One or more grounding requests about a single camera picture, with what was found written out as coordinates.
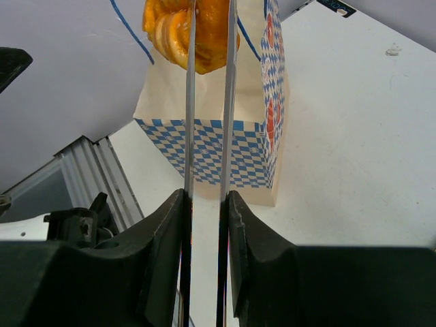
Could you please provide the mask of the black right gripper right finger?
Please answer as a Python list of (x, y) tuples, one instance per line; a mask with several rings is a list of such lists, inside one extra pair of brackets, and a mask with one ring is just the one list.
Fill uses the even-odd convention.
[(434, 326), (435, 252), (295, 245), (230, 192), (233, 314), (241, 326)]

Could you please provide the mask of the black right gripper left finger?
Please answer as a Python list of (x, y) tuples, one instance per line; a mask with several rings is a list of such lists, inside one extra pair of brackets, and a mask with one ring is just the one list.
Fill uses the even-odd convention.
[(79, 248), (1, 242), (2, 326), (171, 326), (183, 190), (130, 228)]

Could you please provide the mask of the blue checkered paper bag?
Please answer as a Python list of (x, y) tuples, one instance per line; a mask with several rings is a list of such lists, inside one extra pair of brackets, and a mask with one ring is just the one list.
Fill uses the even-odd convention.
[[(285, 68), (279, 5), (276, 1), (239, 1), (241, 36), (236, 62), (236, 92), (230, 187), (250, 204), (274, 206), (286, 132), (290, 86)], [(196, 76), (196, 145), (218, 149), (221, 131), (206, 126), (223, 121), (222, 74), (218, 69)], [(187, 72), (156, 50), (150, 59), (134, 120), (177, 172), (185, 171), (185, 83)], [(205, 198), (216, 198), (219, 185), (196, 181)]]

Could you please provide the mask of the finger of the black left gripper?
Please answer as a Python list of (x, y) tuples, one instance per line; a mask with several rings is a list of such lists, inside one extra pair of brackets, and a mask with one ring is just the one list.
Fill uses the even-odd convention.
[(0, 47), (0, 92), (2, 93), (32, 62), (31, 55), (23, 49)]

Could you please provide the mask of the metal serving tongs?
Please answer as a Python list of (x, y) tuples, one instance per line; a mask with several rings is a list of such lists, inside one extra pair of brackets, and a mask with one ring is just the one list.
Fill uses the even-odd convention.
[(227, 321), (230, 177), (236, 92), (236, 58), (239, 45), (237, 4), (235, 1), (228, 3), (227, 57), (225, 73), (222, 74), (223, 81), (221, 83), (224, 87), (223, 121), (211, 121), (211, 123), (206, 126), (207, 131), (211, 131), (213, 127), (217, 127), (221, 130), (214, 138), (218, 149), (212, 153), (206, 153), (205, 143), (200, 143), (199, 145), (195, 144), (200, 137), (200, 133), (195, 130), (196, 125), (198, 125), (198, 121), (195, 120), (196, 11), (192, 10), (191, 15), (192, 19), (188, 24), (190, 31), (185, 83), (185, 171), (178, 325), (188, 326), (190, 322), (189, 308), (194, 183), (196, 181), (210, 181), (212, 184), (220, 186), (216, 325), (225, 326)]

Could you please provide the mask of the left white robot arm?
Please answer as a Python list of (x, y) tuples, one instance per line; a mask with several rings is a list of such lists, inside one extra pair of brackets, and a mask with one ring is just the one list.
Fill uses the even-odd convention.
[[(32, 64), (33, 58), (19, 48), (1, 48), (1, 91), (5, 91)], [(107, 194), (101, 192), (90, 208), (71, 208), (1, 224), (1, 242), (62, 240), (79, 248), (91, 248), (103, 240), (101, 231), (113, 236), (99, 218), (106, 207)]]

